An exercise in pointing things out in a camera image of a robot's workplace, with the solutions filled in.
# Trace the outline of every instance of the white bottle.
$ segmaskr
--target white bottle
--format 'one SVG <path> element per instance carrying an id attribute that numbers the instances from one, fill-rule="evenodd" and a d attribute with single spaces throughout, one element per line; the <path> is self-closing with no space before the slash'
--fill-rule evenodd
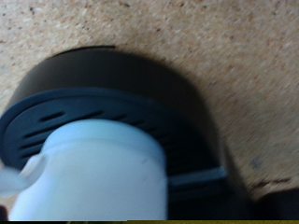
<path id="1" fill-rule="evenodd" d="M 20 174 L 1 172 L 7 185 L 0 193 L 22 190 L 12 221 L 167 219 L 164 151 L 150 135 L 121 122 L 66 124 Z"/>

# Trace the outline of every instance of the vent slot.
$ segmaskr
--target vent slot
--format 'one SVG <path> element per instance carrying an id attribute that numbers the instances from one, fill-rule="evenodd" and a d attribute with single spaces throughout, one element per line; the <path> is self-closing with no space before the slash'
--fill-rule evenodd
<path id="1" fill-rule="evenodd" d="M 140 124 L 144 124 L 146 121 L 144 121 L 143 119 L 141 120 L 138 120 L 138 121 L 135 121 L 135 122 L 131 122 L 130 124 L 131 125 L 134 125 L 134 126 L 137 126 L 137 125 L 140 125 Z"/>
<path id="2" fill-rule="evenodd" d="M 113 120 L 123 120 L 123 119 L 127 119 L 127 118 L 128 118 L 128 116 L 123 114 L 123 115 L 119 115 L 119 116 L 113 118 Z"/>
<path id="3" fill-rule="evenodd" d="M 40 152 L 40 150 L 26 153 L 26 154 L 24 154 L 24 155 L 21 156 L 21 159 L 29 159 L 30 157 L 38 154 L 39 152 Z"/>
<path id="4" fill-rule="evenodd" d="M 38 142 L 27 144 L 27 145 L 21 146 L 21 149 L 26 149 L 28 147 L 36 147 L 36 146 L 39 146 L 39 145 L 43 145 L 45 143 L 45 141 L 46 140 L 41 140 L 41 141 L 38 141 Z"/>
<path id="5" fill-rule="evenodd" d="M 60 123 L 60 124 L 57 124 L 57 125 L 54 125 L 54 126 L 51 126 L 49 128 L 46 128 L 46 129 L 41 129 L 41 130 L 38 130 L 38 131 L 35 131 L 35 132 L 32 132 L 32 133 L 28 133 L 26 134 L 24 137 L 25 138 L 30 138 L 30 137 L 33 137 L 33 136 L 37 136 L 39 134 L 42 134 L 42 133 L 47 133 L 47 132 L 50 132 L 50 131 L 54 131 L 55 129 L 69 123 L 69 122 L 73 122 L 73 121 L 76 121 L 76 120 L 80 120 L 80 119 L 91 119 L 91 118 L 95 118 L 95 117 L 98 117 L 98 116 L 101 116 L 104 114 L 104 111 L 97 111 L 97 112 L 94 112 L 94 113 L 91 113 L 91 114 L 88 114 L 88 115 L 85 115 L 85 116 L 82 116 L 82 117 L 79 117 L 79 118 L 76 118 L 76 119 L 71 119 L 69 121 L 66 121 L 66 122 L 63 122 L 63 123 Z"/>
<path id="6" fill-rule="evenodd" d="M 58 112 L 58 113 L 46 116 L 44 118 L 41 118 L 39 121 L 45 122 L 45 121 L 48 121 L 48 120 L 57 119 L 57 118 L 63 116 L 64 114 L 65 114 L 65 112 Z"/>

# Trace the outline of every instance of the white plastic container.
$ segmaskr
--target white plastic container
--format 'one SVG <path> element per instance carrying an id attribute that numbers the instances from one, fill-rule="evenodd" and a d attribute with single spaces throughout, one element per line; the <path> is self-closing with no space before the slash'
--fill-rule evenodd
<path id="1" fill-rule="evenodd" d="M 124 123 L 66 124 L 48 137 L 20 177 L 31 186 L 18 197 L 13 221 L 167 219 L 164 151 L 150 135 Z"/>

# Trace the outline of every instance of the beige speckled surface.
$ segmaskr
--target beige speckled surface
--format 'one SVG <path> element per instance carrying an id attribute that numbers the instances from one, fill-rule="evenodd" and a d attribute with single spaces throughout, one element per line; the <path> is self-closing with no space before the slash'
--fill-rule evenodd
<path id="1" fill-rule="evenodd" d="M 0 12 L 1 111 L 45 58 L 115 45 L 196 85 L 255 197 L 298 187 L 298 1 L 1 0 Z"/>

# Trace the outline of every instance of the cork surface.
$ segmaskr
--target cork surface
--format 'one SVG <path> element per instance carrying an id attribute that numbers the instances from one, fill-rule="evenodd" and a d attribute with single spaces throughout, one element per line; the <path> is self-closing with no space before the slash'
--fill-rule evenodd
<path id="1" fill-rule="evenodd" d="M 197 87 L 253 197 L 298 187 L 298 1 L 0 0 L 0 12 L 1 113 L 44 59 L 114 45 Z"/>

